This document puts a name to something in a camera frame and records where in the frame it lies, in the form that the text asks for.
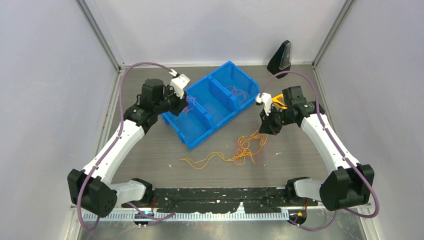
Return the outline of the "blue three-compartment plastic bin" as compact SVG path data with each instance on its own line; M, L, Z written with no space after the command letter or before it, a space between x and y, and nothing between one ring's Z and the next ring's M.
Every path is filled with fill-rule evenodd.
M249 108L260 93L258 83L232 61L191 84L188 106L179 116L161 115L179 140L193 150Z

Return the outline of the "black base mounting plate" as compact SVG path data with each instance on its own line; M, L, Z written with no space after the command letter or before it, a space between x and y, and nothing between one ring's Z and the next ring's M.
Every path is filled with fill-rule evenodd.
M138 208L156 208L160 213L234 213L239 207L247 214L279 213L282 207L317 206L317 202L289 197L283 187L155 188Z

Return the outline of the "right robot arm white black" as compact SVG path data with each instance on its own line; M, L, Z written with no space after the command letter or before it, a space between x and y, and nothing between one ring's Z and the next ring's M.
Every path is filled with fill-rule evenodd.
M284 108L269 93L260 93L255 102L263 106L259 133L277 135L282 127L296 124L310 138L321 156L328 177L324 181L297 177L287 181L285 198L299 205L305 198L321 202L329 211L361 206L369 202L375 172L361 164L343 145L331 127L324 109L307 101L300 86L282 90Z

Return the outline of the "black wedge-shaped stand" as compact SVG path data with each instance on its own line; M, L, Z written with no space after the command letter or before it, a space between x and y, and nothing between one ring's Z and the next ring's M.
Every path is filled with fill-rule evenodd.
M292 60L292 43L285 40L267 64L266 69L273 75L289 71L291 69Z

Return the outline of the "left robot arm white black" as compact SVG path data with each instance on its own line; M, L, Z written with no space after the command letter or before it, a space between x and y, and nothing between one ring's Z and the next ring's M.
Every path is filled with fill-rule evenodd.
M168 85L157 78L144 82L135 104L122 114L117 130L103 149L82 170L73 169L68 174L72 203L105 218L116 206L133 203L148 207L153 202L151 183L133 178L113 184L112 179L130 150L158 121L159 115L178 116L188 106L185 88L189 82L184 74L171 79Z

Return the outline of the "yellow triangular plastic piece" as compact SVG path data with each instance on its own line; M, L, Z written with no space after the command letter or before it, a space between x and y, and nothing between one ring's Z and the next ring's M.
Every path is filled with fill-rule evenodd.
M276 96L272 97L272 103L276 107L278 107L280 109L283 109L283 110L285 110L285 109L288 108L287 105L284 102L284 95L282 93L279 94L279 95L276 95Z

